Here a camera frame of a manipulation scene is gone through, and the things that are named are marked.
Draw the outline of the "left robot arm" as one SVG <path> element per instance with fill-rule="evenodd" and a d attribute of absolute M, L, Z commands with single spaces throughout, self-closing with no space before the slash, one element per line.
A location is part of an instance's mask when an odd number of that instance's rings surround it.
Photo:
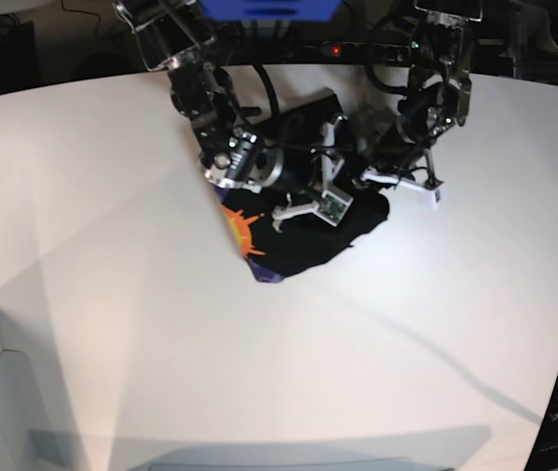
<path fill-rule="evenodd" d="M 366 77 L 376 90 L 399 101 L 393 125 L 365 151 L 365 168 L 355 184 L 378 190 L 402 186 L 439 200 L 443 181 L 436 175 L 431 148 L 467 122 L 475 50 L 472 24 L 482 17 L 482 1 L 398 2 L 370 28 Z M 376 73 L 375 40 L 389 27 L 408 33 L 405 85 L 388 84 Z"/>

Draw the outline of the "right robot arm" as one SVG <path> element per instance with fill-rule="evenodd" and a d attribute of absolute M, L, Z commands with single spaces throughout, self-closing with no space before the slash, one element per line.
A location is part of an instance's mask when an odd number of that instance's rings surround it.
<path fill-rule="evenodd" d="M 336 227 L 353 198 L 335 183 L 345 159 L 337 147 L 341 112 L 316 118 L 318 140 L 295 143 L 278 135 L 288 117 L 265 69 L 257 65 L 269 98 L 271 130 L 251 123 L 258 108 L 243 107 L 228 72 L 217 65 L 218 37 L 190 1 L 117 1 L 114 9 L 137 39 L 150 71 L 164 70 L 171 100 L 189 120 L 200 146 L 204 178 L 216 188 L 264 190 L 283 195 L 272 212 L 276 229 L 287 220 L 313 215 Z"/>

